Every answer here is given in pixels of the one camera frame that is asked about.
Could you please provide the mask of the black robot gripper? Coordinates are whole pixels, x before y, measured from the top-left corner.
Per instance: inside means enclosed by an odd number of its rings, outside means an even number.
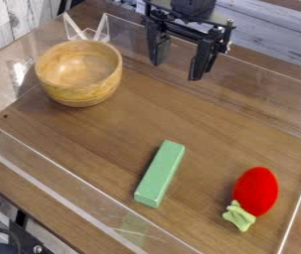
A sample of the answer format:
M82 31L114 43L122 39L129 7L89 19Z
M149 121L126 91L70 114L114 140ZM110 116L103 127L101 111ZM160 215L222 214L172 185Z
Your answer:
M220 52L229 49L230 34L236 28L232 18L217 10L217 0L143 0L145 15L154 20L146 21L149 58L153 65L165 62L170 53L174 34L198 41L197 53L192 59L189 80L200 80L213 68Z

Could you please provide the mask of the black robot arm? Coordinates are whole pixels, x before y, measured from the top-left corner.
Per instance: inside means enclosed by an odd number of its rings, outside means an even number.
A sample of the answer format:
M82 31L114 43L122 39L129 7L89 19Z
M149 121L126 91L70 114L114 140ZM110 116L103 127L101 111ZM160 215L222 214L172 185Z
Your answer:
M189 80L200 80L230 45L233 19L216 14L217 0L143 0L149 59L154 66L169 57L172 35L197 45Z

